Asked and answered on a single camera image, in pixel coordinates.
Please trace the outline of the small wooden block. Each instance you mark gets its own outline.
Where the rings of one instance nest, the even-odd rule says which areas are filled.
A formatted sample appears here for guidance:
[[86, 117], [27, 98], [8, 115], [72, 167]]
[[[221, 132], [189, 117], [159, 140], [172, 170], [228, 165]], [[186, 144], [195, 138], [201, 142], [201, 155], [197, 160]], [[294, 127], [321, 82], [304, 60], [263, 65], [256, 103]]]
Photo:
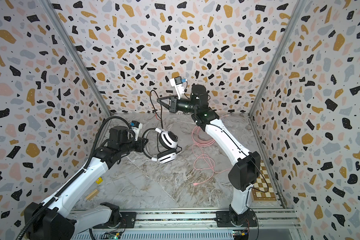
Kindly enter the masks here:
[[98, 194], [99, 194], [99, 190], [98, 189], [95, 189], [95, 190], [93, 190], [90, 194], [88, 194], [87, 196], [86, 196], [86, 200], [87, 201], [90, 201], [90, 200], [92, 200], [94, 197], [96, 197]]

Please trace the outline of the small yellow block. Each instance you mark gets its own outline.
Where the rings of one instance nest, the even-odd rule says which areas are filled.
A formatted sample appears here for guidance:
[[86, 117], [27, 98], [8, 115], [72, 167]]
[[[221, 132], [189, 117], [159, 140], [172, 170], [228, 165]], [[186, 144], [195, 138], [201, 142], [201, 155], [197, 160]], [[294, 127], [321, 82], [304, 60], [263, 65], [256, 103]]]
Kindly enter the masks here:
[[99, 177], [98, 179], [96, 179], [96, 183], [99, 185], [103, 182], [103, 179], [101, 177]]

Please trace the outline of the left corner aluminium post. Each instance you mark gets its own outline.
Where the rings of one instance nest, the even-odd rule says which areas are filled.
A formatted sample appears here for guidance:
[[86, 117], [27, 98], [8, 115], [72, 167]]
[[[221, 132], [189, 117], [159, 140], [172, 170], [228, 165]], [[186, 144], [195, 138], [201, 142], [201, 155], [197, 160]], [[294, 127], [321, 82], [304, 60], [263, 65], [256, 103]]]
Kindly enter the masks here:
[[103, 109], [103, 112], [105, 113], [106, 117], [110, 117], [111, 111], [108, 109], [107, 104], [105, 100], [103, 99], [100, 91], [98, 90], [95, 82], [92, 79], [91, 74], [89, 73], [88, 69], [86, 68], [85, 64], [83, 63], [81, 57], [79, 56], [75, 45], [72, 43], [68, 32], [64, 28], [62, 21], [60, 20], [58, 14], [56, 13], [55, 9], [53, 8], [53, 5], [51, 1], [40, 1], [40, 4], [45, 11], [46, 15], [51, 20], [54, 28], [58, 32], [58, 34], [61, 37], [62, 42], [65, 44], [69, 54], [72, 56], [74, 62], [76, 63], [79, 71], [84, 75], [84, 78], [86, 79], [89, 87], [91, 88], [94, 96], [99, 102], [99, 106]]

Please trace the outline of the corner aluminium post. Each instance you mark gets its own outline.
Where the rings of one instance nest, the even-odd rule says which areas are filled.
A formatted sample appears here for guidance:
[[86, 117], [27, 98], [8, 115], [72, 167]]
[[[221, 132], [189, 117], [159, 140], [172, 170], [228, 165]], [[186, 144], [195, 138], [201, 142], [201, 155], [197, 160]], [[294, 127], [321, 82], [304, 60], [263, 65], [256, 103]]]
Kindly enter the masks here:
[[108, 109], [107, 104], [105, 100], [103, 99], [100, 91], [98, 90], [95, 82], [92, 79], [91, 74], [89, 73], [88, 69], [86, 68], [85, 64], [83, 63], [81, 57], [79, 56], [75, 45], [72, 43], [68, 32], [64, 28], [62, 21], [60, 20], [58, 14], [56, 13], [55, 9], [53, 8], [53, 5], [51, 1], [40, 1], [40, 4], [45, 11], [46, 15], [51, 20], [54, 28], [58, 32], [58, 34], [61, 37], [62, 42], [65, 44], [69, 54], [72, 56], [74, 62], [76, 63], [79, 71], [84, 75], [84, 78], [86, 79], [89, 87], [91, 88], [94, 96], [99, 102], [99, 106], [103, 109], [103, 112], [105, 113], [106, 117], [110, 117], [111, 111]]
[[271, 60], [271, 63], [270, 63], [270, 66], [267, 70], [267, 73], [265, 75], [265, 78], [262, 82], [262, 84], [260, 85], [259, 87], [259, 91], [255, 97], [255, 100], [253, 102], [253, 105], [249, 111], [249, 117], [251, 118], [252, 116], [255, 115], [255, 111], [256, 111], [256, 108], [258, 106], [258, 104], [260, 103], [261, 99], [262, 99], [262, 94], [265, 92], [265, 89], [267, 87], [267, 85], [269, 84], [270, 80], [271, 80], [271, 77], [277, 67], [277, 64], [279, 62], [279, 59], [282, 57], [282, 54], [286, 48], [286, 45], [291, 37], [291, 34], [294, 30], [294, 27], [298, 21], [298, 18], [299, 16], [301, 15], [302, 13], [302, 10], [305, 6], [307, 1], [305, 0], [298, 0], [297, 1], [297, 4], [292, 12], [292, 15], [291, 15], [291, 19], [289, 20], [288, 22], [288, 25], [286, 26], [286, 30], [281, 38], [281, 41], [276, 49], [276, 52]]

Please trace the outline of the wooden checkerboard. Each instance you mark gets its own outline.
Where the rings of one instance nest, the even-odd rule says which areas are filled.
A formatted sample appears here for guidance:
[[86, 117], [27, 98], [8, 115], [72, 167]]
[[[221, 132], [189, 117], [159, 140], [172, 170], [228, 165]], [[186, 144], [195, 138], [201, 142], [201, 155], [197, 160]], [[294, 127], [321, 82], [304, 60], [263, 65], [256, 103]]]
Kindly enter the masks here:
[[257, 182], [254, 184], [254, 189], [252, 190], [253, 200], [265, 202], [276, 201], [276, 191], [273, 188], [270, 175], [263, 161], [261, 161], [260, 170], [261, 174], [257, 178]]

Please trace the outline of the right corner aluminium post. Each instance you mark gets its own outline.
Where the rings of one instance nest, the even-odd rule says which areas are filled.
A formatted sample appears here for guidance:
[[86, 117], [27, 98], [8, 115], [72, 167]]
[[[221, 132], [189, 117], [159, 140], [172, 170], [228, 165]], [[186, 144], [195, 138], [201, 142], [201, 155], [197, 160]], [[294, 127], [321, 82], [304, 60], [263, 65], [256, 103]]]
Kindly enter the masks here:
[[286, 30], [281, 38], [281, 41], [276, 49], [276, 52], [271, 60], [271, 63], [270, 63], [270, 66], [267, 70], [267, 73], [265, 75], [265, 78], [262, 82], [262, 84], [260, 85], [259, 87], [259, 91], [255, 97], [255, 100], [253, 102], [253, 105], [249, 111], [249, 117], [251, 118], [252, 116], [255, 115], [255, 111], [256, 111], [256, 108], [258, 106], [258, 104], [260, 103], [261, 99], [262, 99], [262, 94], [265, 92], [265, 89], [267, 87], [267, 85], [269, 84], [270, 80], [271, 80], [271, 77], [277, 67], [277, 64], [279, 62], [279, 59], [282, 57], [282, 54], [286, 48], [286, 45], [291, 37], [291, 34], [294, 30], [294, 27], [298, 21], [298, 18], [299, 16], [301, 15], [302, 13], [302, 10], [305, 6], [307, 1], [305, 0], [298, 0], [297, 1], [297, 4], [292, 12], [292, 15], [291, 15], [291, 19], [289, 20], [288, 22], [288, 25], [286, 26]]

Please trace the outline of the white black headphones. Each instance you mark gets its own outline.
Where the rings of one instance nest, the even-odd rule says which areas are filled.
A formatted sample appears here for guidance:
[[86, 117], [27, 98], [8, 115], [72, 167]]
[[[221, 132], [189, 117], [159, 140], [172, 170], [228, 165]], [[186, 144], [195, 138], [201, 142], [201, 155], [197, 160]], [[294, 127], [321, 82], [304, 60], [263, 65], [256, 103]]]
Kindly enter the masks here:
[[150, 155], [148, 151], [145, 150], [146, 147], [143, 147], [144, 155], [153, 162], [158, 162], [160, 164], [169, 163], [176, 159], [177, 154], [182, 151], [182, 148], [178, 145], [178, 137], [171, 131], [166, 131], [160, 128], [149, 128], [144, 131], [143, 138], [148, 136], [150, 131], [155, 131], [159, 134], [158, 140], [159, 143], [166, 150], [158, 153], [155, 157]]

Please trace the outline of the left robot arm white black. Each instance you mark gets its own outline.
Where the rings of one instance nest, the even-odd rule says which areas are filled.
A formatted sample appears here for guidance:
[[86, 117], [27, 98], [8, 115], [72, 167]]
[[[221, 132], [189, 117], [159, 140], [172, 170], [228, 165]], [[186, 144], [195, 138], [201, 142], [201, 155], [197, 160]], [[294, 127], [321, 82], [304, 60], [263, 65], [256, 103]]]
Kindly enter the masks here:
[[131, 152], [141, 152], [148, 142], [139, 137], [142, 124], [132, 121], [129, 127], [115, 126], [110, 129], [106, 146], [95, 150], [94, 156], [52, 196], [40, 204], [31, 203], [25, 211], [26, 225], [17, 236], [18, 240], [69, 240], [95, 226], [113, 228], [124, 226], [119, 206], [107, 202], [78, 214], [71, 211], [89, 187], [113, 165]]

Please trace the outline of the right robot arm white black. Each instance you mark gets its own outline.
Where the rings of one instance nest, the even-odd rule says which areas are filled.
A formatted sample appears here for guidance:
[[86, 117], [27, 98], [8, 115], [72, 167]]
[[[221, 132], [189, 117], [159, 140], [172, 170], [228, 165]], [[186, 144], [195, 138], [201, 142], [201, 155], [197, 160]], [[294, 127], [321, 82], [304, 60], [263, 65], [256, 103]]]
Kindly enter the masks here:
[[209, 94], [202, 85], [192, 86], [189, 99], [182, 95], [158, 98], [157, 102], [171, 113], [181, 111], [191, 114], [198, 127], [211, 136], [222, 148], [233, 167], [228, 173], [234, 187], [233, 200], [229, 207], [229, 222], [242, 226], [250, 213], [250, 193], [260, 175], [261, 157], [250, 152], [228, 131], [219, 115], [209, 107]]

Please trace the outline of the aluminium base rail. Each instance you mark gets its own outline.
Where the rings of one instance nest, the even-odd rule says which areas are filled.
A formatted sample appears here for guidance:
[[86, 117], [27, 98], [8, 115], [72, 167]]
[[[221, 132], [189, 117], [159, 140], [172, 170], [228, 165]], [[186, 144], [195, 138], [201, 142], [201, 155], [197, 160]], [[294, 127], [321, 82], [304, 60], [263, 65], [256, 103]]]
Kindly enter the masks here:
[[154, 209], [121, 212], [117, 227], [99, 225], [74, 240], [303, 240], [292, 209], [254, 208], [241, 226], [227, 209]]

